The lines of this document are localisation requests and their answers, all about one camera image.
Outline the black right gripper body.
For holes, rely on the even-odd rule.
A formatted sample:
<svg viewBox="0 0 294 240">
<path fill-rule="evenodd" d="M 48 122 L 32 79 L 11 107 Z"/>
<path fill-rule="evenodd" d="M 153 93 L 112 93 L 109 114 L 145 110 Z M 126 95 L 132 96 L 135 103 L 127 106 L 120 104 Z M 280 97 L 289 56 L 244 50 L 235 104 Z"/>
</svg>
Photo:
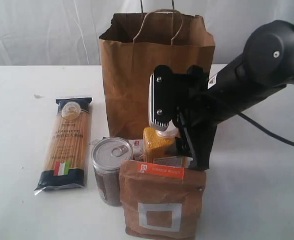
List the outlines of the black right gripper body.
<svg viewBox="0 0 294 240">
<path fill-rule="evenodd" d="M 209 122 L 209 113 L 205 109 L 205 96 L 209 80 L 209 73 L 197 65 L 191 65 L 186 73 L 173 73 L 171 81 L 175 95 L 174 125 L 179 132 L 184 132 L 184 127 L 189 131 L 197 128 L 217 129 Z"/>
</svg>

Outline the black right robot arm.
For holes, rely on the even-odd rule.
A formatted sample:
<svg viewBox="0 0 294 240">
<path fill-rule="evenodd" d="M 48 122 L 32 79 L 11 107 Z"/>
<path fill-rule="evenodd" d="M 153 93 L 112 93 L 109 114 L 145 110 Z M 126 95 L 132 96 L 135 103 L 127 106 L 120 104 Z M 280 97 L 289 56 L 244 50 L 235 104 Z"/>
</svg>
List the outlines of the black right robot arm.
<svg viewBox="0 0 294 240">
<path fill-rule="evenodd" d="M 178 100 L 174 123 L 182 135 L 180 149 L 192 158 L 188 168 L 209 168 L 217 126 L 269 96 L 294 85 L 294 24 L 282 20 L 257 28 L 242 54 L 220 70 L 215 84 L 202 80 Z"/>
</svg>

